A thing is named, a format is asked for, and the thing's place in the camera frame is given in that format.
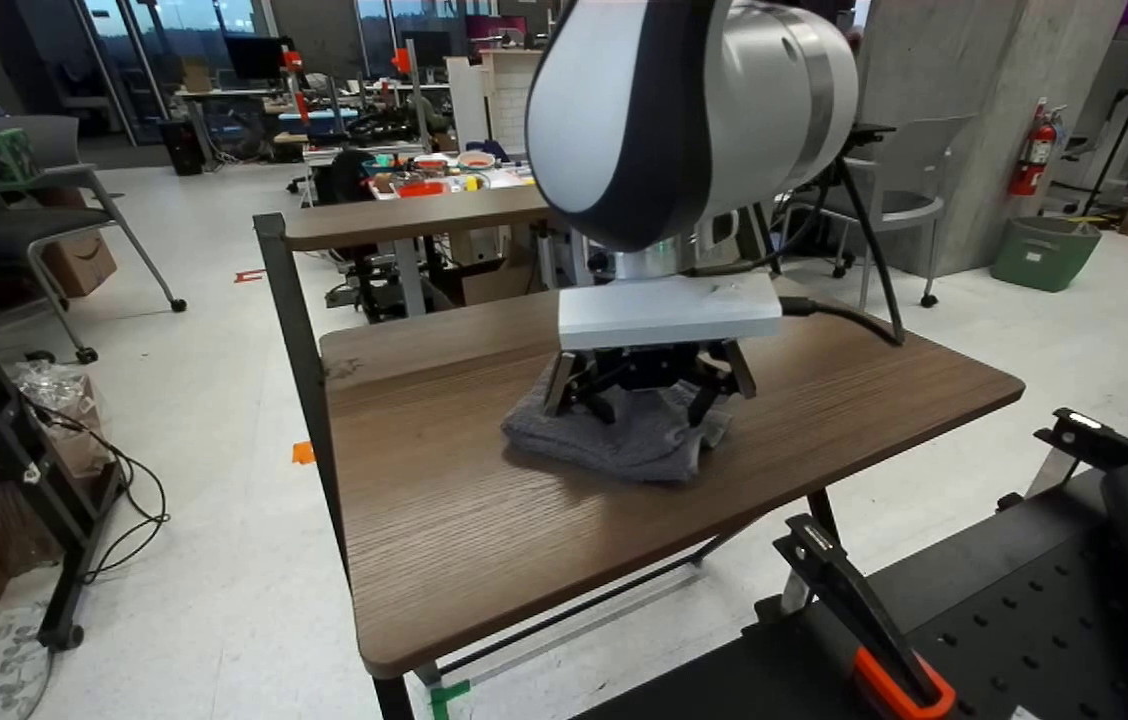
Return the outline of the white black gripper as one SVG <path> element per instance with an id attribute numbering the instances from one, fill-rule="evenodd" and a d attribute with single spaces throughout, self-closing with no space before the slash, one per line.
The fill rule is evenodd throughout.
<path id="1" fill-rule="evenodd" d="M 704 424 L 720 396 L 753 396 L 757 381 L 739 342 L 783 321 L 766 271 L 651 271 L 643 251 L 617 254 L 614 282 L 555 296 L 555 411 L 617 419 L 610 386 L 690 385 L 690 419 Z"/>

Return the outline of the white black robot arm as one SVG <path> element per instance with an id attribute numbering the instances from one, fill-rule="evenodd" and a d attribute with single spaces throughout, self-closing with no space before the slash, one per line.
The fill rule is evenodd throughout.
<path id="1" fill-rule="evenodd" d="M 693 416 L 753 386 L 744 342 L 783 309 L 766 271 L 657 271 L 657 248 L 817 181 L 850 143 L 850 34 L 783 0 L 573 0 L 523 122 L 535 193 L 617 277 L 555 300 L 554 416 L 617 419 L 690 386 Z"/>

